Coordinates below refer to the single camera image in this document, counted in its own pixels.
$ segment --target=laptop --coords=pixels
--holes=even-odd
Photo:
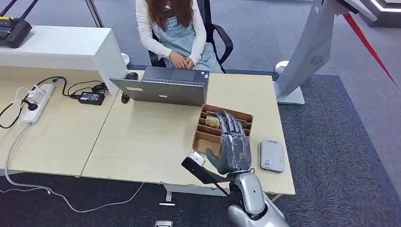
[[[110,81],[133,100],[203,106],[209,71],[147,67],[142,80],[110,78]]]

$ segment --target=red line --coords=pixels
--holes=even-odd
[[[355,34],[358,36],[358,38],[362,41],[363,45],[366,47],[366,49],[369,51],[369,53],[373,56],[373,58],[379,63],[379,65],[382,67],[382,69],[385,71],[387,76],[391,79],[392,83],[398,88],[398,85],[395,83],[394,79],[391,77],[389,71],[383,64],[382,60],[380,60],[379,56],[377,55],[376,51],[373,49],[373,47],[369,44],[367,41],[366,37],[363,35],[361,29],[358,27],[356,24],[355,20],[351,17],[349,13],[343,14],[345,20],[348,22],[348,24],[351,26],[351,28],[354,30]]]

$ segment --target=white phone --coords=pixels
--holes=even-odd
[[[284,171],[284,148],[280,142],[263,140],[259,145],[261,168],[274,172]]]

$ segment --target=robot finger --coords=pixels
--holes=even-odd
[[[229,131],[235,131],[235,127],[234,127],[234,121],[235,118],[233,115],[227,113],[227,111],[223,110],[224,116],[227,118],[227,122],[228,122],[228,126],[229,126]]]
[[[236,126],[239,128],[238,133],[239,133],[240,135],[245,136],[245,131],[244,131],[244,128],[242,127],[242,124],[241,124],[240,122],[238,122],[238,121],[235,121],[235,124],[236,124]]]
[[[220,113],[216,113],[216,117],[220,122],[221,134],[226,134],[228,132],[226,122],[224,121],[224,117]]]
[[[238,123],[238,121],[235,119],[234,119],[234,127],[235,127],[235,132],[237,134],[241,134],[241,124]]]

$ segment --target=laptop lid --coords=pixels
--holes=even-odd
[[[110,81],[137,101],[202,106],[206,100],[204,87],[199,85],[114,78]]]

